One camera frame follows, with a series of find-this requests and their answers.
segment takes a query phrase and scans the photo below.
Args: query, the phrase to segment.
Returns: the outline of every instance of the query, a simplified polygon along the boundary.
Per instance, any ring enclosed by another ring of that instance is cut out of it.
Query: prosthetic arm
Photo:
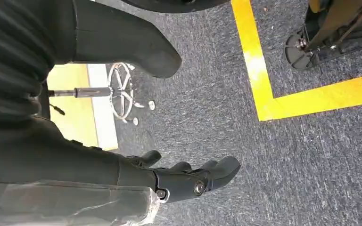
[[[191,199],[228,184],[233,157],[197,170],[186,162],[151,169],[156,151],[124,157],[66,140],[56,125],[33,116],[33,101],[54,64],[139,65],[168,78],[181,58],[151,23],[89,0],[0,0],[0,183],[39,180],[146,186],[163,202]]]

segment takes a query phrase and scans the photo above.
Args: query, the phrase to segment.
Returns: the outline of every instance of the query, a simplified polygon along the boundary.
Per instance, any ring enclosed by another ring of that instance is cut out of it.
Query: prosthetic finger
[[[215,167],[217,164],[218,164],[218,162],[211,160],[211,161],[208,161],[205,164],[203,164],[200,168],[208,170],[208,169]]]
[[[173,167],[170,168],[171,170],[174,171],[179,171],[179,172],[183,172],[183,171],[191,171],[192,167],[189,163],[187,163],[186,161],[181,161],[177,164],[175,164]]]
[[[127,159],[135,166],[151,167],[162,158],[158,151],[150,151],[143,156],[128,156]]]
[[[207,187],[207,190],[212,191],[226,186],[238,173],[240,167],[236,158],[232,156],[223,158],[213,169],[210,169],[210,178],[213,183],[211,187]]]

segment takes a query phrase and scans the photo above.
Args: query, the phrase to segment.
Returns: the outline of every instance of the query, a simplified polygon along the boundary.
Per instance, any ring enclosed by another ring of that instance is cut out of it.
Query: screw
[[[205,184],[199,180],[195,184],[194,192],[196,195],[201,195],[205,191],[205,188]]]
[[[306,46],[307,46],[306,39],[299,39],[297,41],[297,44],[295,45],[296,48],[300,48],[300,49],[304,49],[304,48],[306,48]]]
[[[156,108],[156,104],[155,104],[155,102],[153,100],[149,101],[148,105],[149,105],[149,109],[151,111],[153,111]]]
[[[140,121],[137,117],[135,117],[132,122],[134,123],[135,126],[138,126],[140,124]]]
[[[165,190],[158,190],[156,195],[159,197],[159,199],[164,199],[167,196],[167,192]]]

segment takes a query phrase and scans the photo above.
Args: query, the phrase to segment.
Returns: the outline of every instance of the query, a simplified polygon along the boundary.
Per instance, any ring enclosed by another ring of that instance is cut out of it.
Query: yellow mat
[[[48,77],[49,90],[67,90],[89,87],[86,65],[57,65]],[[51,119],[65,138],[77,140],[86,146],[98,146],[91,98],[51,97],[50,103],[66,115],[50,109]]]

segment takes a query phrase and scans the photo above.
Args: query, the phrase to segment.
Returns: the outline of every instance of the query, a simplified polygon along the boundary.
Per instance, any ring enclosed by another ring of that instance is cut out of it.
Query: yellow floor marking
[[[89,87],[86,65],[56,65],[48,76],[50,90]],[[65,116],[50,109],[51,119],[63,136],[86,146],[98,146],[91,98],[52,97],[50,103],[63,109]]]
[[[274,98],[250,0],[231,0],[260,121],[362,105],[362,77]]]

